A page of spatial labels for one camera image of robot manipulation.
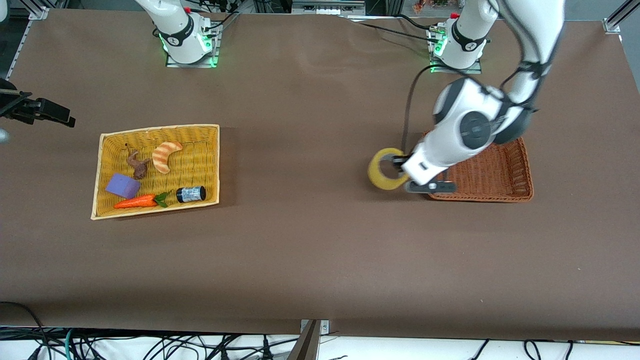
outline teal cable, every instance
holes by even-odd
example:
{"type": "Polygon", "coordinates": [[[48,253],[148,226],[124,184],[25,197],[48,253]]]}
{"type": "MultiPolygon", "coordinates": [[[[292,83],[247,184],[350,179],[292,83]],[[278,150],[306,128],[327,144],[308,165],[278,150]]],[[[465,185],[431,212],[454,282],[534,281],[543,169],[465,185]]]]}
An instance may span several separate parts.
{"type": "Polygon", "coordinates": [[[65,338],[65,355],[67,355],[67,360],[71,360],[71,354],[69,354],[69,341],[71,340],[71,332],[73,329],[69,329],[67,333],[67,337],[65,338]]]}

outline white floor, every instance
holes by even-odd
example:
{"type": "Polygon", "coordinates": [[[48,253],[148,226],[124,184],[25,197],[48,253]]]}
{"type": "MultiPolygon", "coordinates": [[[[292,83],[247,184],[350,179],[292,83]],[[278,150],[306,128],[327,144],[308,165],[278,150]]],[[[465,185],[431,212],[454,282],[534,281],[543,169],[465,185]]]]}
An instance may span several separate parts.
{"type": "MultiPolygon", "coordinates": [[[[291,335],[269,336],[269,342],[295,338],[291,335]]],[[[203,336],[208,345],[217,345],[220,336],[203,336]]],[[[95,343],[95,349],[105,360],[141,360],[145,354],[158,342],[157,338],[136,338],[133,340],[104,340],[95,343]]],[[[401,338],[355,338],[339,336],[323,336],[321,339],[318,360],[336,360],[346,356],[345,360],[469,360],[472,358],[482,340],[441,340],[441,339],[401,339],[401,338]]],[[[293,342],[279,345],[271,349],[274,356],[287,353],[293,347],[293,342]]],[[[541,360],[564,360],[569,345],[567,343],[537,342],[541,360]]],[[[0,341],[0,360],[25,360],[37,348],[37,343],[31,340],[0,341]]],[[[261,335],[246,335],[234,341],[230,347],[262,347],[261,335]]],[[[204,359],[203,350],[198,348],[198,356],[204,359]]],[[[250,350],[229,352],[230,360],[238,360],[248,355],[250,350]]],[[[530,352],[535,357],[533,348],[530,352]]],[[[55,353],[55,360],[65,358],[55,353]]],[[[48,359],[45,350],[40,351],[39,360],[48,359]]],[[[196,360],[192,350],[180,349],[171,356],[171,360],[196,360]]],[[[248,360],[260,359],[260,355],[251,356],[248,360]]],[[[490,341],[482,352],[479,360],[527,360],[521,341],[490,341]]],[[[583,344],[573,345],[570,360],[626,360],[640,359],[640,346],[630,345],[601,345],[583,344]]]]}

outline carrot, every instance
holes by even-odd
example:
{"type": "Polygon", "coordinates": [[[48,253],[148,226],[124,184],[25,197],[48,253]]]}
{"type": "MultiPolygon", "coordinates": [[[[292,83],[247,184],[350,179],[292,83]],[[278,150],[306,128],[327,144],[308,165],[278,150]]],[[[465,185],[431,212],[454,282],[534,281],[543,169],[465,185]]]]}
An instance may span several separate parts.
{"type": "Polygon", "coordinates": [[[146,195],[142,195],[139,197],[135,197],[129,200],[120,201],[118,204],[113,206],[114,209],[129,209],[129,208],[146,208],[149,206],[160,205],[163,208],[166,208],[166,204],[164,200],[169,193],[161,193],[159,195],[154,195],[152,193],[148,193],[146,195]]]}

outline gray floor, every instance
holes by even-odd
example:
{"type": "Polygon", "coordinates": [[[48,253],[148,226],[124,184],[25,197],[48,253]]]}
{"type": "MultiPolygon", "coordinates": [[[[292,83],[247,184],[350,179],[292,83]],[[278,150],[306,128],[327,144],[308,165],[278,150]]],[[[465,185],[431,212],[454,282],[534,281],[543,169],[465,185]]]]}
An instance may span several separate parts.
{"type": "MultiPolygon", "coordinates": [[[[365,0],[367,8],[373,7],[369,11],[372,15],[376,15],[375,12],[381,11],[380,5],[383,1],[380,0],[365,0]]],[[[566,0],[565,12],[567,20],[602,20],[604,17],[611,14],[617,7],[623,2],[623,0],[566,0]]],[[[70,0],[70,8],[86,8],[86,9],[100,9],[100,10],[137,10],[142,11],[140,6],[134,0],[70,0]]],[[[450,12],[448,9],[442,13],[437,10],[425,10],[420,16],[425,17],[441,17],[446,16],[450,12]]],[[[11,54],[13,47],[17,48],[19,37],[17,28],[22,23],[15,23],[11,26],[0,28],[0,49],[3,41],[5,42],[5,49],[3,54],[0,54],[0,76],[3,72],[5,63],[11,62],[13,55],[11,54]]],[[[627,60],[631,71],[636,79],[636,85],[640,89],[640,11],[633,13],[621,26],[622,43],[627,54],[627,60]]]]}

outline croissant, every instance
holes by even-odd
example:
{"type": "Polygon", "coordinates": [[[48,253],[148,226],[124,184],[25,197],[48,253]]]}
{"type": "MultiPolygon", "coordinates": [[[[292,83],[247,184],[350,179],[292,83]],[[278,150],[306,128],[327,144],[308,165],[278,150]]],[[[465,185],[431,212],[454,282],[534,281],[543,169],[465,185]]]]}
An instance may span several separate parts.
{"type": "Polygon", "coordinates": [[[163,142],[159,147],[156,147],[153,151],[154,166],[156,169],[163,174],[169,174],[170,170],[166,161],[169,155],[179,150],[182,150],[182,145],[179,142],[163,142]]]}

